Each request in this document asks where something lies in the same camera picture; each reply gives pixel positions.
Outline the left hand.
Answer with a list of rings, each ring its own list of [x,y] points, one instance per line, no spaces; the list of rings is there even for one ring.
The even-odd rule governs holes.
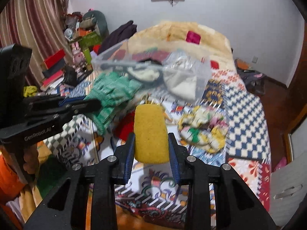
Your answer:
[[[39,168],[39,153],[37,144],[24,149],[24,165],[23,168],[28,174],[35,174]]]

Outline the orange sleeve forearm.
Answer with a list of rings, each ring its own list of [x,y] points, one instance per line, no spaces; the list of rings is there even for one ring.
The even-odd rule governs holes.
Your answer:
[[[25,184],[20,182],[8,152],[1,146],[1,205],[15,199],[24,188]]]

